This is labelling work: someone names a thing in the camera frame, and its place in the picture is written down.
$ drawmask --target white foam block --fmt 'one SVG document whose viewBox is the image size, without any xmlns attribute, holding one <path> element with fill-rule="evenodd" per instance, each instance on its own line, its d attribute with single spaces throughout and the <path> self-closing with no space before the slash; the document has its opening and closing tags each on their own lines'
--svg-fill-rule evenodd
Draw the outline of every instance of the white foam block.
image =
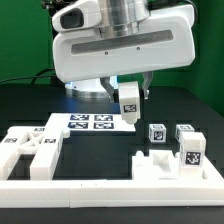
<svg viewBox="0 0 224 224">
<path fill-rule="evenodd" d="M 119 83 L 118 92 L 122 120 L 134 124 L 140 118 L 138 82 Z"/>
<path fill-rule="evenodd" d="M 107 207 L 107 181 L 70 182 L 70 207 Z"/>
<path fill-rule="evenodd" d="M 0 208 L 69 207 L 69 184 L 57 181 L 3 181 Z"/>
<path fill-rule="evenodd" d="M 51 180 L 57 165 L 63 141 L 61 129 L 47 129 L 30 166 L 31 180 Z"/>
<path fill-rule="evenodd" d="M 51 114 L 46 128 L 71 131 L 124 131 L 135 132 L 134 125 L 122 120 L 120 114 Z"/>
<path fill-rule="evenodd" d="M 180 177 L 202 178 L 206 139 L 200 132 L 181 132 L 180 135 Z"/>
<path fill-rule="evenodd" d="M 0 144 L 0 180 L 7 180 L 19 159 L 18 146 L 28 139 L 26 132 L 11 131 Z"/>
</svg>

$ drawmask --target green backdrop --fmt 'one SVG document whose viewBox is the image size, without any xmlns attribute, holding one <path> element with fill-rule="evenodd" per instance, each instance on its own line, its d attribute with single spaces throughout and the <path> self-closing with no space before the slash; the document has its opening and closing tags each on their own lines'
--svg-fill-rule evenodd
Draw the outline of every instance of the green backdrop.
<svg viewBox="0 0 224 224">
<path fill-rule="evenodd" d="M 224 116 L 224 1 L 194 2 L 199 10 L 193 28 L 196 60 L 189 67 L 155 72 L 152 85 L 189 89 Z M 33 76 L 52 67 L 51 46 L 50 19 L 40 0 L 1 0 L 0 79 Z"/>
</svg>

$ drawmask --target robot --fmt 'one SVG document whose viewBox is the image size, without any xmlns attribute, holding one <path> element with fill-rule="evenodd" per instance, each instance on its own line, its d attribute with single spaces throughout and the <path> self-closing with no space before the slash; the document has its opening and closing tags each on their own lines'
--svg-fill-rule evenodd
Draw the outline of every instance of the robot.
<svg viewBox="0 0 224 224">
<path fill-rule="evenodd" d="M 187 66 L 195 58 L 192 5 L 156 9 L 165 6 L 164 1 L 157 5 L 146 0 L 57 3 L 56 9 L 62 3 L 66 6 L 55 10 L 52 18 L 58 32 L 53 42 L 58 78 L 65 83 L 100 80 L 111 101 L 120 103 L 128 124 L 140 118 L 140 96 L 148 99 L 153 71 Z M 143 74 L 143 94 L 137 82 L 120 83 L 117 93 L 110 77 L 133 73 Z"/>
</svg>

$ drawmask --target white plastic part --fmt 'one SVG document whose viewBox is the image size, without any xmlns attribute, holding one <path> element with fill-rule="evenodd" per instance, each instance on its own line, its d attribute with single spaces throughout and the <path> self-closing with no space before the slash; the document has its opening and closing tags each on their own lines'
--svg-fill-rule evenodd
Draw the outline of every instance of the white plastic part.
<svg viewBox="0 0 224 224">
<path fill-rule="evenodd" d="M 135 124 L 140 118 L 140 97 L 138 82 L 118 84 L 121 118 L 128 124 Z"/>
<path fill-rule="evenodd" d="M 11 127 L 0 144 L 0 180 L 7 180 L 20 155 L 35 155 L 30 166 L 31 180 L 51 180 L 64 137 L 70 129 Z"/>
<path fill-rule="evenodd" d="M 1 181 L 0 208 L 64 208 L 70 206 L 65 181 Z"/>
<path fill-rule="evenodd" d="M 52 180 L 61 152 L 62 129 L 45 131 L 44 138 L 30 166 L 31 180 Z"/>
<path fill-rule="evenodd" d="M 200 132 L 182 132 L 180 135 L 180 177 L 202 179 L 206 139 Z"/>
<path fill-rule="evenodd" d="M 61 17 L 64 14 L 66 14 L 74 9 L 81 10 L 81 12 L 83 13 L 83 17 L 84 17 L 83 18 L 84 24 L 82 27 L 72 28 L 72 29 L 64 29 L 61 26 Z M 75 2 L 74 4 L 71 4 L 71 5 L 63 8 L 59 12 L 57 12 L 52 18 L 52 25 L 57 32 L 65 32 L 65 31 L 70 31 L 70 30 L 87 29 L 87 28 L 97 26 L 101 22 L 101 19 L 102 19 L 102 16 L 100 13 L 100 7 L 99 7 L 99 3 L 97 0 L 79 0 L 79 1 Z"/>
<path fill-rule="evenodd" d="M 53 113 L 46 128 L 69 129 L 69 131 L 135 132 L 134 125 L 129 125 L 123 121 L 120 114 Z"/>
<path fill-rule="evenodd" d="M 181 132 L 194 132 L 194 128 L 190 124 L 178 124 L 176 125 L 175 138 L 180 142 Z"/>
<path fill-rule="evenodd" d="M 131 38 L 145 34 L 152 35 L 152 40 L 157 40 L 158 35 L 165 40 L 105 49 L 105 40 L 97 28 L 59 33 L 53 43 L 57 76 L 69 82 L 190 65 L 195 58 L 192 21 L 191 5 L 155 10 L 139 23 L 139 32 Z M 124 38 L 125 44 L 129 43 L 130 37 Z M 98 45 L 99 49 L 87 51 L 82 45 L 76 50 L 87 43 L 91 47 Z"/>
<path fill-rule="evenodd" d="M 153 143 L 166 142 L 166 127 L 164 124 L 149 125 L 149 139 Z"/>
<path fill-rule="evenodd" d="M 15 155 L 16 147 L 23 149 L 28 146 L 36 147 L 37 153 L 43 147 L 48 158 L 55 153 L 57 142 L 62 142 L 62 130 L 58 126 L 54 130 L 46 127 L 12 127 L 0 144 L 0 159 L 5 158 L 7 150 Z M 192 148 L 194 152 L 204 152 L 205 149 L 205 139 L 201 133 L 183 132 L 181 144 L 186 152 Z M 198 167 L 193 164 L 194 168 L 200 166 L 200 176 L 192 175 L 193 172 L 197 174 L 196 169 L 183 175 L 179 172 L 183 159 L 179 157 L 180 153 L 174 157 L 169 150 L 150 150 L 149 156 L 138 151 L 132 157 L 132 180 L 1 181 L 0 208 L 224 205 L 224 180 L 209 160 L 204 156 L 203 163 Z M 2 170 L 1 178 L 8 175 L 7 169 L 6 175 Z M 52 170 L 45 171 L 47 174 L 43 175 L 50 177 Z"/>
</svg>

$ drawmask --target white platform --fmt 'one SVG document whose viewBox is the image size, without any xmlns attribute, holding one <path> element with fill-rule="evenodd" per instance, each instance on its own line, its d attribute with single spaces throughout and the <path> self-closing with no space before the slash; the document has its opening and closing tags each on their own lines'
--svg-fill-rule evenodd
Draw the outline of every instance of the white platform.
<svg viewBox="0 0 224 224">
<path fill-rule="evenodd" d="M 182 143 L 188 150 L 185 141 L 195 137 L 193 145 L 199 141 L 202 152 L 203 137 L 192 133 L 183 134 Z M 200 170 L 199 177 L 190 175 L 195 172 L 192 164 L 183 163 L 189 160 L 187 154 L 181 158 L 180 153 L 150 150 L 150 156 L 137 152 L 132 158 L 132 180 L 52 181 L 63 137 L 69 137 L 67 129 L 9 129 L 0 144 L 0 208 L 224 205 L 224 180 L 203 153 L 203 160 L 193 155 L 191 161 Z M 36 154 L 30 167 L 32 180 L 9 181 L 21 154 Z M 190 168 L 183 176 L 181 166 Z"/>
</svg>

